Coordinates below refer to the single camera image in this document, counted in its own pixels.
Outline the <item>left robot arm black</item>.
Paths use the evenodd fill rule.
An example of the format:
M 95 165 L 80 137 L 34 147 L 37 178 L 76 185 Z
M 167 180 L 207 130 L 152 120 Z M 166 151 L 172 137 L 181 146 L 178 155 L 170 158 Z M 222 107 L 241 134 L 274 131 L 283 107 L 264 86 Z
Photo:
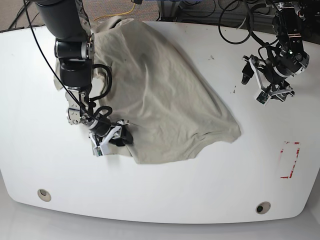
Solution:
M 254 11 L 263 7 L 275 9 L 272 28 L 276 34 L 273 42 L 264 42 L 253 32 Z M 246 62 L 242 70 L 241 83 L 246 85 L 252 77 L 256 78 L 258 92 L 255 99 L 262 105 L 269 100 L 284 102 L 295 92 L 287 78 L 295 77 L 306 70 L 310 56 L 303 46 L 302 27 L 304 16 L 297 0 L 267 0 L 248 10 L 246 26 L 250 37 L 265 49 L 267 58 L 262 55 L 243 56 Z

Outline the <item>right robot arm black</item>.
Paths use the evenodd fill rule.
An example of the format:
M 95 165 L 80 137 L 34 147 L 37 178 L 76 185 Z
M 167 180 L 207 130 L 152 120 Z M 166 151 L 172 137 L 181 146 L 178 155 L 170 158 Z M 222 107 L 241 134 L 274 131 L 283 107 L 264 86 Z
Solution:
M 81 0 L 37 0 L 35 5 L 47 29 L 55 36 L 54 55 L 58 60 L 55 77 L 65 88 L 68 101 L 67 119 L 71 125 L 84 124 L 97 155 L 103 147 L 131 145 L 133 136 L 123 120 L 112 122 L 110 106 L 96 107 L 112 87 L 111 69 L 95 64 L 95 38 Z M 90 97 L 94 69 L 106 71 L 106 89 Z

